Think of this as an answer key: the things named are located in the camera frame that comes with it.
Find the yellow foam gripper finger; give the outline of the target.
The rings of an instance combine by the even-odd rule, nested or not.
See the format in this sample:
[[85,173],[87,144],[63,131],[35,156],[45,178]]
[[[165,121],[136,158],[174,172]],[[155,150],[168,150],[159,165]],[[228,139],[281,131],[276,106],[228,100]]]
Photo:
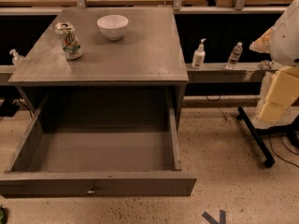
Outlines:
[[277,124],[299,98],[299,68],[282,66],[275,73],[266,72],[255,109],[255,119]]

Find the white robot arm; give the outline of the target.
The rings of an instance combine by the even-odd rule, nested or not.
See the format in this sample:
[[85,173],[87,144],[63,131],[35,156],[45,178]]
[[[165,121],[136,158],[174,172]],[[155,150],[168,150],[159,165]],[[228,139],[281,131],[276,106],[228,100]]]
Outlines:
[[269,53],[281,67],[263,79],[255,118],[277,124],[299,98],[299,0],[293,0],[276,23],[252,42],[249,49]]

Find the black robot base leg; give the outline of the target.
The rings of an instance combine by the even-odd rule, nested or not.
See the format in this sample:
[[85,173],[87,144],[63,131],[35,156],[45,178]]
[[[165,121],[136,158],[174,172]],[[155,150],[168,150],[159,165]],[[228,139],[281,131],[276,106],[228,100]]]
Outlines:
[[299,116],[297,116],[291,124],[273,126],[267,129],[259,129],[252,124],[251,120],[249,119],[248,115],[246,114],[245,110],[242,107],[239,107],[237,111],[238,111],[237,118],[239,120],[244,120],[251,135],[253,136],[254,140],[256,141],[262,153],[264,154],[265,156],[264,165],[266,167],[272,167],[275,163],[275,159],[273,158],[269,149],[266,147],[265,143],[263,142],[262,139],[263,136],[266,135],[270,136],[271,134],[278,134],[278,133],[286,134],[291,144],[294,147],[299,147],[299,137],[298,137]]

